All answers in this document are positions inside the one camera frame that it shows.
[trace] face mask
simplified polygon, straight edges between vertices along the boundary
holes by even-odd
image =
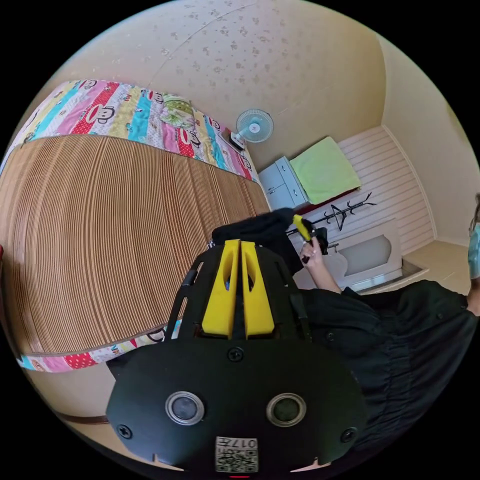
[[[477,223],[470,235],[468,245],[468,266],[470,268],[470,278],[480,277],[480,223]]]

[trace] printed label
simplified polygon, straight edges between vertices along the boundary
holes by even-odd
[[[258,472],[259,449],[257,439],[218,436],[215,442],[215,467],[217,472]]]

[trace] camera lens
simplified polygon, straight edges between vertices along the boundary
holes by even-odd
[[[204,417],[205,407],[194,393],[177,391],[166,399],[165,411],[179,425],[195,425]]]
[[[268,420],[277,427],[293,427],[302,421],[307,406],[295,393],[281,393],[273,397],[266,407]]]

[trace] bamboo mat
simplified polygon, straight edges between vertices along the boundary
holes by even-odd
[[[165,324],[212,230],[269,210],[241,176],[100,135],[15,148],[0,206],[3,300],[24,354],[85,352]]]

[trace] green towel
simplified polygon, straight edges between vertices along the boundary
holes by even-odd
[[[313,205],[362,185],[348,158],[331,136],[290,160],[290,165]]]

